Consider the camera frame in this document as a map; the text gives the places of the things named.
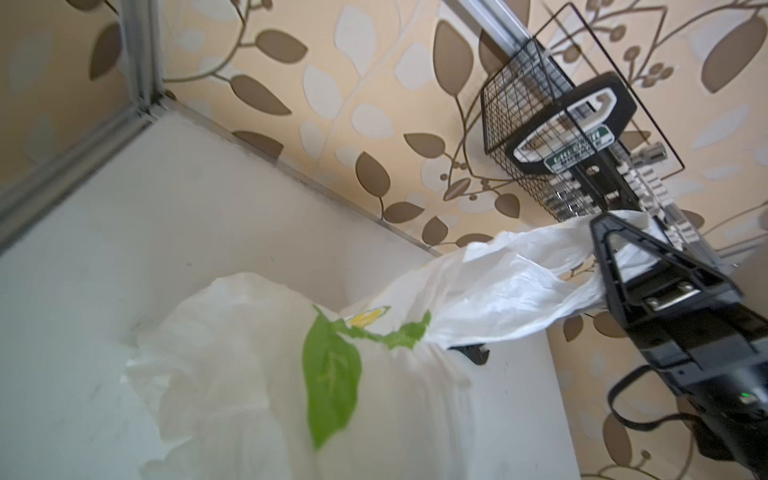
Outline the black adjustable wrench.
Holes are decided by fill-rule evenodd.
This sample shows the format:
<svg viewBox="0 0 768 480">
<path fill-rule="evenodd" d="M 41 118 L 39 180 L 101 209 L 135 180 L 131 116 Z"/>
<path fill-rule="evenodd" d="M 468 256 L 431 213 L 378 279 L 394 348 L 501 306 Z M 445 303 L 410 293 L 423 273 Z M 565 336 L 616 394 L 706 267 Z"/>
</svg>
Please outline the black adjustable wrench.
<svg viewBox="0 0 768 480">
<path fill-rule="evenodd" d="M 469 359 L 474 365 L 483 366 L 488 362 L 490 351 L 484 344 L 465 346 L 453 346 L 451 350 L 457 351 Z"/>
</svg>

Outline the black socket set holder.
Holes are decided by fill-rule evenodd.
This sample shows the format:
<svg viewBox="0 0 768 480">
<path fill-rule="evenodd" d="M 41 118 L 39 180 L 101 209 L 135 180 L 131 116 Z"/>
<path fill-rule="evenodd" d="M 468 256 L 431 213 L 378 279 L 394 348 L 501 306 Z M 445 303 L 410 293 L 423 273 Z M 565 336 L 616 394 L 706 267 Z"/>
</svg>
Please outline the black socket set holder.
<svg viewBox="0 0 768 480">
<path fill-rule="evenodd" d="M 556 220 L 640 209 L 620 140 L 637 104 L 617 74 L 566 90 L 548 75 L 515 81 L 502 104 L 509 113 L 502 167 Z"/>
</svg>

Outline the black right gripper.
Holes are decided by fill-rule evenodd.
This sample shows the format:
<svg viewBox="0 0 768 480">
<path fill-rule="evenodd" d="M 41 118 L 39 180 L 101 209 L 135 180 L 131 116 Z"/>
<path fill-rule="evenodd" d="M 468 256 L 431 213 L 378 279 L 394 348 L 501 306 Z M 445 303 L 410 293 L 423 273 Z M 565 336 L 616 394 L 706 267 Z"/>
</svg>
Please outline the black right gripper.
<svg viewBox="0 0 768 480">
<path fill-rule="evenodd" d="M 720 271 L 611 213 L 590 221 L 610 313 L 694 415 L 703 455 L 767 471 L 767 320 Z"/>
</svg>

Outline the white plastic bag lemon print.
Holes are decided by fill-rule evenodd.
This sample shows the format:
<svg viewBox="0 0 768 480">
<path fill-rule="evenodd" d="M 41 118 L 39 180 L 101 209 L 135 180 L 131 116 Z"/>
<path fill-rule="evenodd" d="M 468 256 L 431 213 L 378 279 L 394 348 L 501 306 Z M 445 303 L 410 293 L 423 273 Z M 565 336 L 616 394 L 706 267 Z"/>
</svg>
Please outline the white plastic bag lemon print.
<svg viewBox="0 0 768 480">
<path fill-rule="evenodd" d="M 254 273 L 213 281 L 138 343 L 125 380 L 161 459 L 144 479 L 464 479 L 472 384 L 450 349 L 516 340 L 601 303 L 591 218 L 502 232 L 341 312 Z"/>
</svg>

